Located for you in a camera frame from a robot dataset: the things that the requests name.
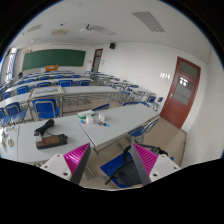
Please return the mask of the pink black gripper right finger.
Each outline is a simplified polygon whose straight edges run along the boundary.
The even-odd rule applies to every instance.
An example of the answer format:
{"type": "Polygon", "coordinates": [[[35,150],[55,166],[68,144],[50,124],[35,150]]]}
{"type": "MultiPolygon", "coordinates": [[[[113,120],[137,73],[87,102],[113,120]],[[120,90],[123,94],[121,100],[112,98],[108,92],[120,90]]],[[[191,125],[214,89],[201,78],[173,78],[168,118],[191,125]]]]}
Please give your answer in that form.
{"type": "Polygon", "coordinates": [[[149,175],[158,159],[158,155],[137,144],[131,145],[131,154],[141,183],[143,185],[149,184],[151,182],[149,175]]]}

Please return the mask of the pink black gripper left finger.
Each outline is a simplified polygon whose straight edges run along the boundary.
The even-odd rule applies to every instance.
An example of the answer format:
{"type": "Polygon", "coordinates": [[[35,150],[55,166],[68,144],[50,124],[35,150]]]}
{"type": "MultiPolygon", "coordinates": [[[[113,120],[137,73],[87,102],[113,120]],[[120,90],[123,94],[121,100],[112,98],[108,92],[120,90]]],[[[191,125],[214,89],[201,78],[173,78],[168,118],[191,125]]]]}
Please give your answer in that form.
{"type": "Polygon", "coordinates": [[[90,144],[86,143],[64,155],[64,159],[72,174],[72,177],[70,179],[72,183],[76,185],[80,183],[90,153],[90,144]]]}

